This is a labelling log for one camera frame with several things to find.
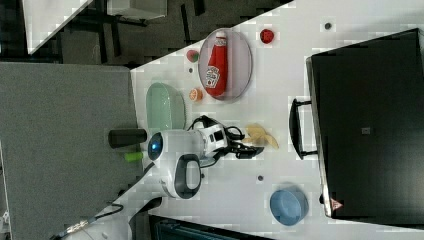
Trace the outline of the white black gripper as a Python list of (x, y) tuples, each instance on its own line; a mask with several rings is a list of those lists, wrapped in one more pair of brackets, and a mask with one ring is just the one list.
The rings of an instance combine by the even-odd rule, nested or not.
[[(216, 153), (228, 147), (228, 139), (223, 125), (213, 125), (201, 129), (200, 132), (204, 139), (204, 154), (206, 157), (213, 157)], [(252, 159), (264, 150), (263, 147), (252, 147), (237, 141), (230, 141), (229, 146), (232, 149), (238, 149), (235, 153), (238, 159)]]

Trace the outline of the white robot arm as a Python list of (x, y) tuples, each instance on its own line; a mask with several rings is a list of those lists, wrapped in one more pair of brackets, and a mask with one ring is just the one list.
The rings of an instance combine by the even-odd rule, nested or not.
[(151, 168), (117, 203), (129, 221), (153, 199), (191, 199), (201, 187), (201, 170), (229, 153), (238, 159), (259, 155), (261, 147), (246, 146), (243, 134), (234, 135), (220, 123), (192, 130), (155, 133), (148, 144)]

